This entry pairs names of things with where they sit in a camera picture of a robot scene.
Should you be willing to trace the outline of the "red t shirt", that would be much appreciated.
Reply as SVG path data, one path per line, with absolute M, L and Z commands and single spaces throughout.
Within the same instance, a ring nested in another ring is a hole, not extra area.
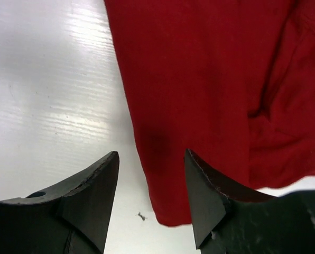
M 253 188 L 315 176 L 315 1 L 106 1 L 159 223 L 191 223 L 183 156 Z

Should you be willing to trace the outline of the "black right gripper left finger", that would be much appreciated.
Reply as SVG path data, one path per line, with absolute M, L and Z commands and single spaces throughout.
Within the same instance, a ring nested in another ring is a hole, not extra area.
M 0 201 L 0 253 L 103 253 L 118 172 L 112 151 L 48 188 Z

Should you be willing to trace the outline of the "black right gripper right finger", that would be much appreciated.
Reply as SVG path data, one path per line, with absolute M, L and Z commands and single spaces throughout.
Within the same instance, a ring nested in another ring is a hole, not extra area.
M 202 253 L 315 253 L 315 190 L 275 197 L 184 154 L 196 248 Z

